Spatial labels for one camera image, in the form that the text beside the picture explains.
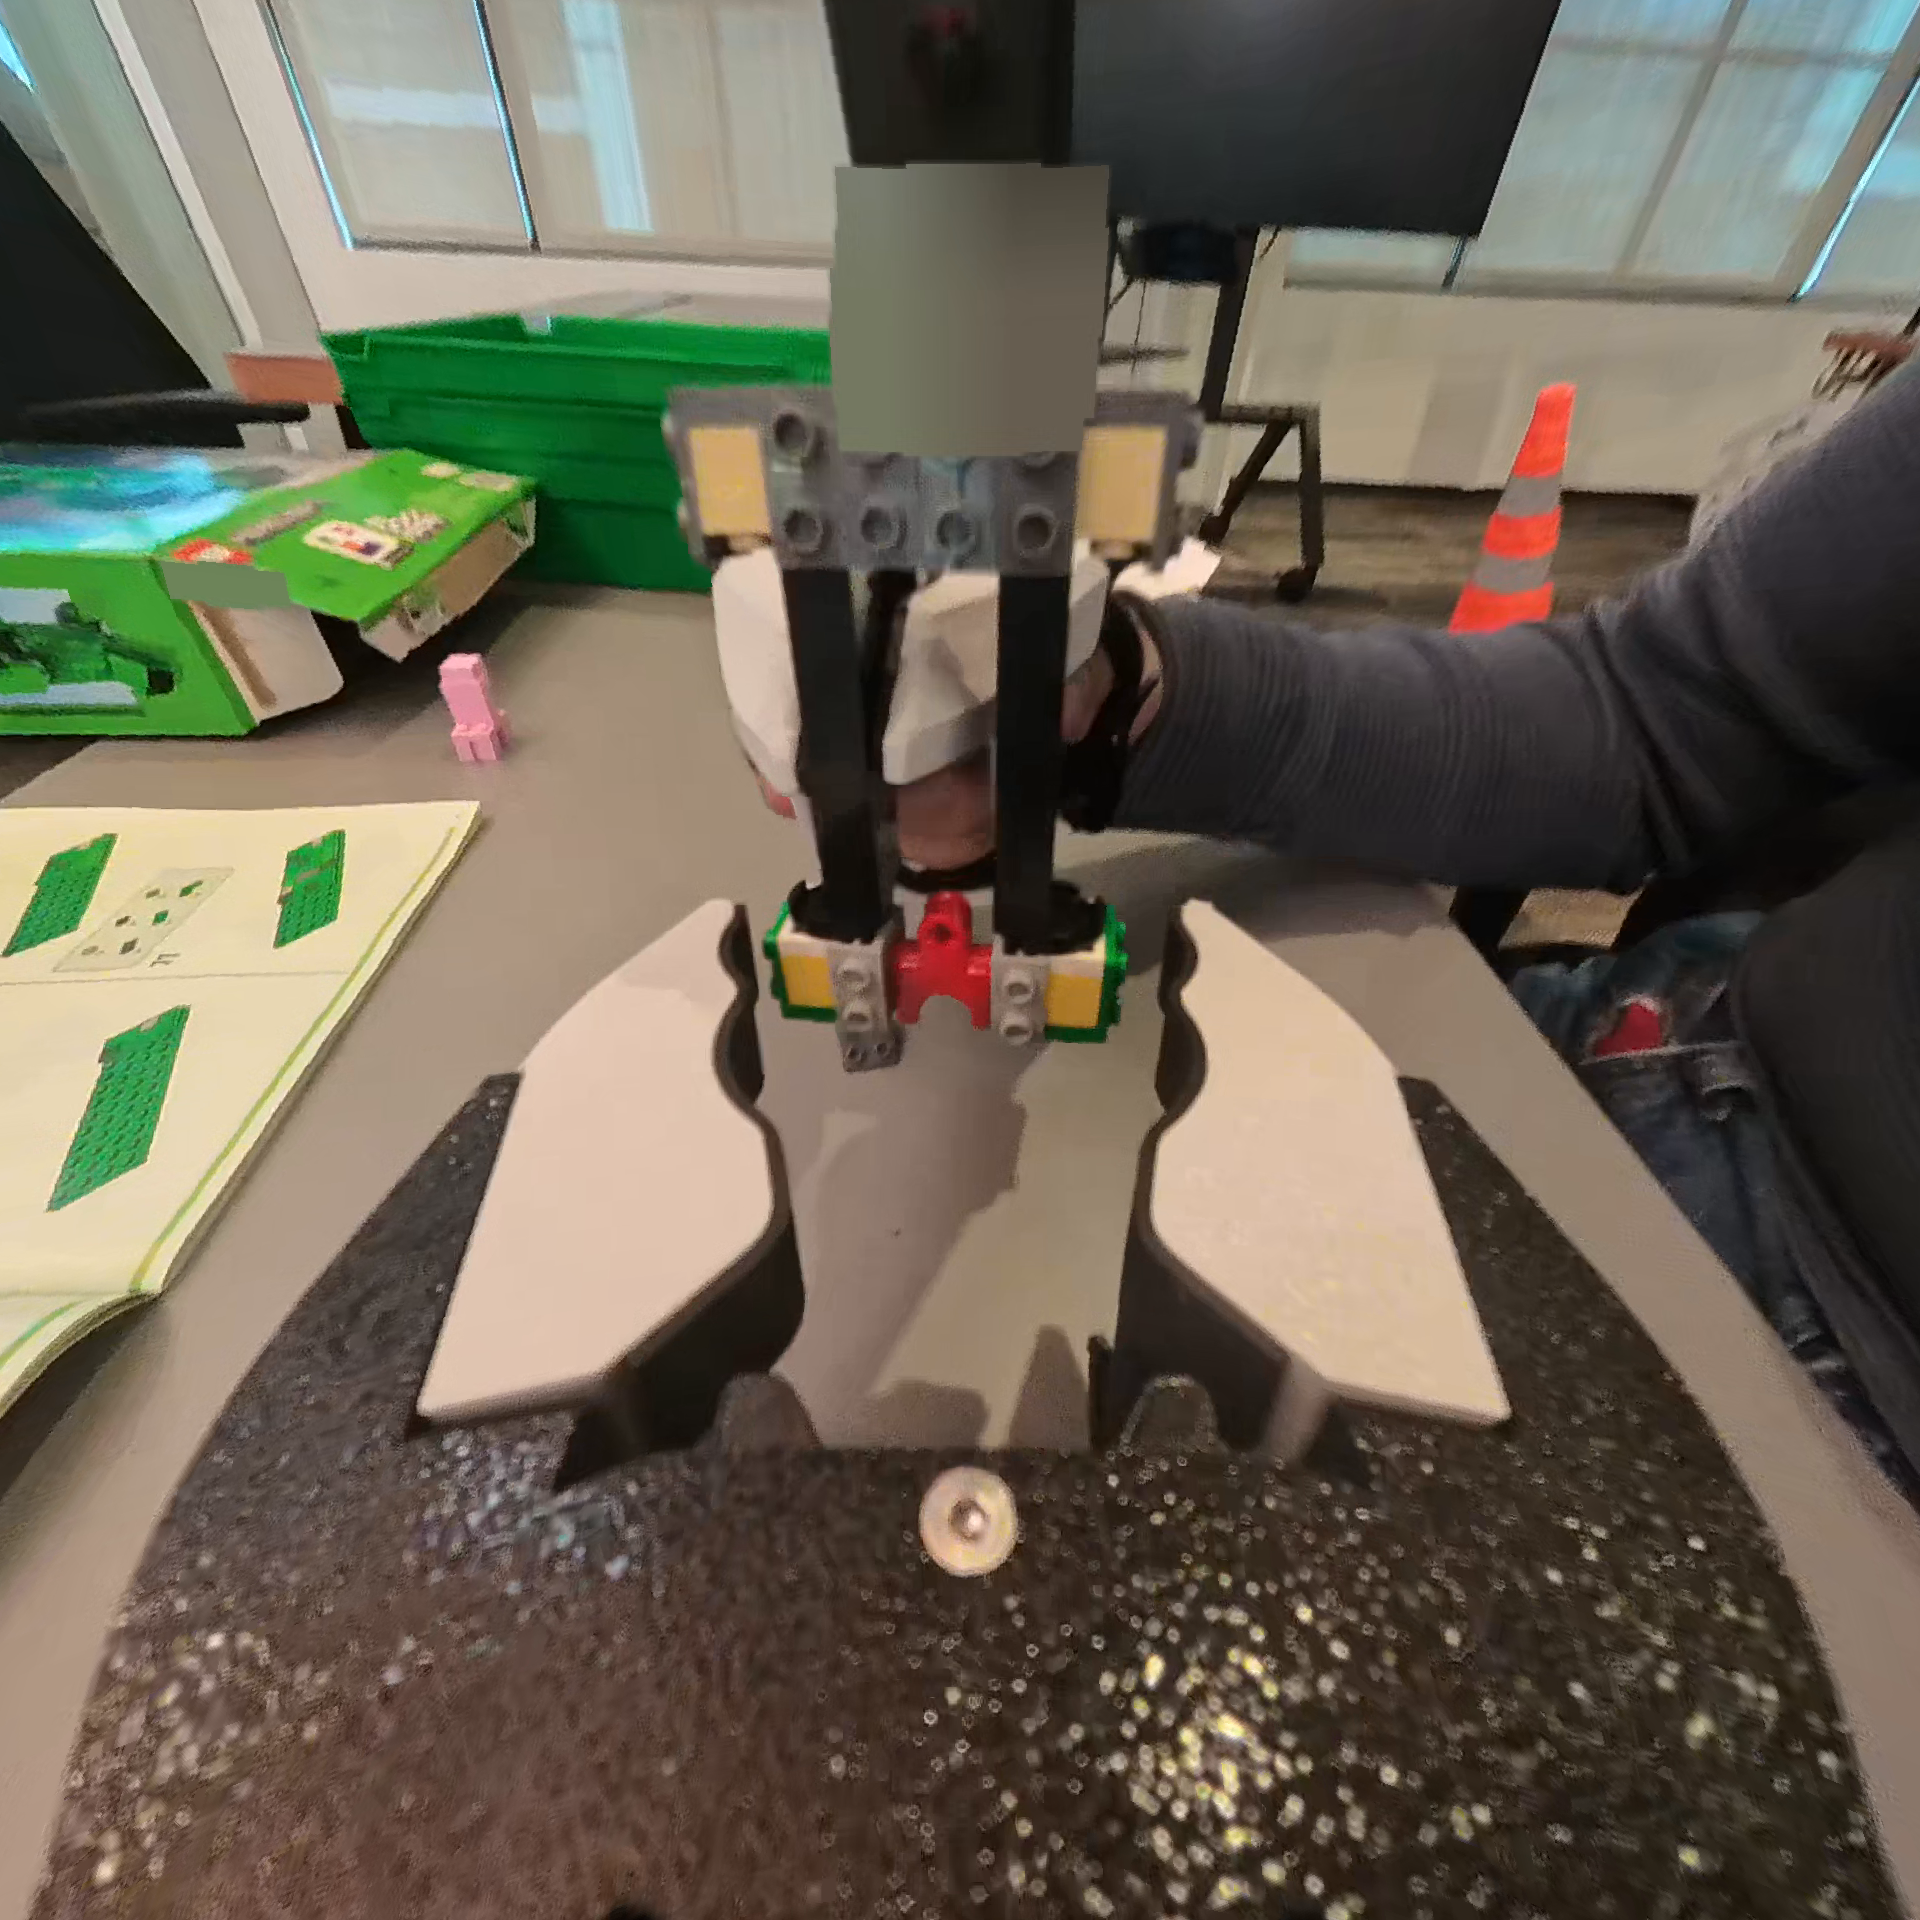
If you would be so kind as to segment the orange traffic cone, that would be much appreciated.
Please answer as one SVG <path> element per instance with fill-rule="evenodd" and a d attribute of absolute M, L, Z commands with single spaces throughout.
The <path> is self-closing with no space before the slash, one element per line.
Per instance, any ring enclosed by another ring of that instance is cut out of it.
<path fill-rule="evenodd" d="M 1456 594 L 1450 635 L 1499 635 L 1547 621 L 1555 610 L 1555 555 L 1563 534 L 1563 461 L 1573 407 L 1573 383 L 1552 383 L 1537 393 L 1474 564 Z"/>

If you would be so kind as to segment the green toy box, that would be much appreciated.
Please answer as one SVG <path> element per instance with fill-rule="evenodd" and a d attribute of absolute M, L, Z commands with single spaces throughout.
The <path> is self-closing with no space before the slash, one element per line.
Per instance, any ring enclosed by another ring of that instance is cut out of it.
<path fill-rule="evenodd" d="M 215 540 L 358 456 L 4 449 L 4 731 L 239 737 L 341 692 L 312 610 L 250 550 Z"/>

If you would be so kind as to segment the person's right hand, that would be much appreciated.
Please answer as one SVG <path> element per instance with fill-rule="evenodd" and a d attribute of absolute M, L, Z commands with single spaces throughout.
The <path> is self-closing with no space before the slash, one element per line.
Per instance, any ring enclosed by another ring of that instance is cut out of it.
<path fill-rule="evenodd" d="M 1083 715 L 1067 715 L 1067 682 L 1060 706 L 1060 737 L 1080 745 L 1090 734 Z M 950 767 L 941 780 L 918 780 L 906 788 L 884 783 L 891 821 L 897 830 L 897 853 L 913 873 L 956 873 L 997 845 L 997 801 L 992 801 L 992 759 L 988 749 L 974 756 L 958 767 Z"/>

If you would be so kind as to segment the grey desk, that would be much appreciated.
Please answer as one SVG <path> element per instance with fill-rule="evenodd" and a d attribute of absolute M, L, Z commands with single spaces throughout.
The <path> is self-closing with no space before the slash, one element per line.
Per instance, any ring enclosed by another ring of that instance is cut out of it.
<path fill-rule="evenodd" d="M 705 606 L 554 589 L 510 597 L 496 767 L 458 767 L 424 682 L 255 742 L 109 742 L 21 806 L 482 806 L 473 850 L 341 1028 L 220 1217 L 166 1286 L 75 1350 L 4 1425 L 4 1917 L 30 1917 L 106 1624 L 255 1355 L 473 1086 L 515 1068 L 606 970 L 722 895 L 767 907 L 800 835 L 733 756 Z M 1422 889 L 1114 835 L 1067 862 L 1155 924 L 1200 891 L 1429 1086 L 1611 1284 L 1763 1507 L 1917 1907 L 1917 1519 L 1774 1346 L 1715 1254 L 1593 1112 Z"/>

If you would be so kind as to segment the black monitor stand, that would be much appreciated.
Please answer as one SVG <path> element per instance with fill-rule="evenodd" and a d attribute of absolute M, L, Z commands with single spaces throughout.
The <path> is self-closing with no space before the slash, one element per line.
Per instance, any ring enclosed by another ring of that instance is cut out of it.
<path fill-rule="evenodd" d="M 1295 563 L 1273 572 L 1266 597 L 1302 606 L 1324 564 L 1324 467 L 1322 467 L 1322 407 L 1315 403 L 1244 399 L 1238 388 L 1239 335 L 1252 318 L 1257 294 L 1278 290 L 1289 266 L 1289 230 L 1216 230 L 1208 223 L 1139 223 L 1106 218 L 1106 313 L 1130 294 L 1150 287 L 1208 290 L 1211 330 L 1197 383 L 1197 422 L 1205 435 L 1228 439 L 1251 432 L 1252 443 L 1223 478 L 1216 496 L 1188 524 L 1190 540 L 1223 551 L 1234 515 L 1266 481 L 1282 443 L 1299 453 L 1293 481 L 1293 510 L 1299 524 Z"/>

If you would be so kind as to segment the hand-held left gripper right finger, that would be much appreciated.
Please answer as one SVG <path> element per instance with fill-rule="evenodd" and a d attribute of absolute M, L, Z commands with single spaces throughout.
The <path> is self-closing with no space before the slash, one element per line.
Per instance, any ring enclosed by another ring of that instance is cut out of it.
<path fill-rule="evenodd" d="M 1396 1071 L 1305 972 L 1208 903 L 1172 912 L 1159 1121 L 1106 1346 L 1106 1441 L 1150 1402 L 1299 1463 L 1335 1413 L 1512 1417 Z"/>

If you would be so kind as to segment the toy brick model with black pillars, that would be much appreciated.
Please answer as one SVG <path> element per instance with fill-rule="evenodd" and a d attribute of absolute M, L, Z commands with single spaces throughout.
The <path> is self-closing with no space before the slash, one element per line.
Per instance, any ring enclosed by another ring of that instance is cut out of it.
<path fill-rule="evenodd" d="M 847 452 L 828 386 L 675 388 L 661 439 L 682 534 L 714 577 L 733 555 L 779 567 L 800 692 L 800 794 L 814 878 L 759 942 L 783 1020 L 837 1033 L 841 1068 L 902 1057 L 931 1002 L 1004 1044 L 1096 1044 L 1118 1015 L 1126 927 L 1053 874 L 1067 606 L 1076 546 L 1106 564 L 1179 551 L 1175 481 L 1197 411 L 1172 393 L 1094 394 L 1076 452 Z M 903 600 L 983 572 L 997 615 L 997 845 L 956 873 L 913 873 L 882 783 Z"/>

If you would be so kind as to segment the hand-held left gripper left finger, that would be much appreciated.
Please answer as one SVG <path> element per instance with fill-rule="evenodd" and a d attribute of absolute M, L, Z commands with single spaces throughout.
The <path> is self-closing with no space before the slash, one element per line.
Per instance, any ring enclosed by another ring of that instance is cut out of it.
<path fill-rule="evenodd" d="M 558 1483 L 705 1441 L 803 1323 L 746 912 L 705 903 L 526 1056 L 414 1427 L 565 1413 Z"/>

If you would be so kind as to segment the opened green cardboard box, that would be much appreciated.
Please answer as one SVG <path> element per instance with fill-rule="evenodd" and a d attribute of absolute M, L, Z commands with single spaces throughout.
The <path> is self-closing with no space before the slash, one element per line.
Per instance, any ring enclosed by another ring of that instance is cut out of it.
<path fill-rule="evenodd" d="M 243 496 L 160 550 L 175 600 L 306 610 L 407 660 L 473 610 L 534 543 L 534 481 L 419 452 L 365 452 Z"/>

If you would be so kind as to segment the pink toy pig figure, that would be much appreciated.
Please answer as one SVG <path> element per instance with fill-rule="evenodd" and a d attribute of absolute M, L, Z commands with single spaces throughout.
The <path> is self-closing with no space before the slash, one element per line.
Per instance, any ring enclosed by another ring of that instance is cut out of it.
<path fill-rule="evenodd" d="M 451 749 L 463 763 L 496 763 L 510 750 L 510 719 L 494 700 L 494 680 L 481 653 L 451 653 L 438 666 L 439 700 L 451 719 Z"/>

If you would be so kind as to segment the window with white blind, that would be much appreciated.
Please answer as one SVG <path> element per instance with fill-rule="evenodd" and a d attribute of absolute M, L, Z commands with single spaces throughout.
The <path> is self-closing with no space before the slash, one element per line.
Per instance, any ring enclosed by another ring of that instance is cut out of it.
<path fill-rule="evenodd" d="M 1469 241 L 1299 232 L 1305 287 L 1900 305 L 1917 3 L 1563 3 Z"/>
<path fill-rule="evenodd" d="M 845 159 L 818 3 L 264 3 L 347 245 L 803 262 Z"/>

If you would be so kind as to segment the open brick instruction booklet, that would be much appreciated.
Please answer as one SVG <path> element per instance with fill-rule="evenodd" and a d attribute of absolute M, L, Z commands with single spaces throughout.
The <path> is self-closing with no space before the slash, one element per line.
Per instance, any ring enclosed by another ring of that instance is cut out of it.
<path fill-rule="evenodd" d="M 4 806 L 4 1413 L 166 1290 L 476 824 Z"/>

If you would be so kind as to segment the black monitor screen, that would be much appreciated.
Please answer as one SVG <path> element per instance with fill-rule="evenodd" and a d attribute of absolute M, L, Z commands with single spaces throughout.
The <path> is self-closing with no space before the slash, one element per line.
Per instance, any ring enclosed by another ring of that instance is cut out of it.
<path fill-rule="evenodd" d="M 1124 223 L 1474 239 L 1556 3 L 826 3 L 859 168 L 1101 168 Z"/>

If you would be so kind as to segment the green plastic bin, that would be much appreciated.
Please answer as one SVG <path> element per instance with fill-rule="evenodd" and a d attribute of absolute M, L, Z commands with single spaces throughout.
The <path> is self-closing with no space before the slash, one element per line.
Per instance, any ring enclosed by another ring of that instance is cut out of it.
<path fill-rule="evenodd" d="M 679 525 L 669 394 L 828 383 L 826 307 L 778 300 L 341 328 L 323 351 L 365 443 L 532 481 L 534 543 L 520 577 L 697 597 L 708 567 Z"/>

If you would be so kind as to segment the person's legs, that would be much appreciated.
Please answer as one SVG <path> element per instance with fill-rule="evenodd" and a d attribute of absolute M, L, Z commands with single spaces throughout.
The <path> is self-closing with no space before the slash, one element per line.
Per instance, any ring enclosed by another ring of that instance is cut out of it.
<path fill-rule="evenodd" d="M 1734 972 L 1760 912 L 1660 924 L 1627 949 L 1506 957 L 1506 988 L 1712 1246 L 1778 1346 L 1913 1510 L 1917 1456 L 1869 1402 L 1797 1261 Z"/>

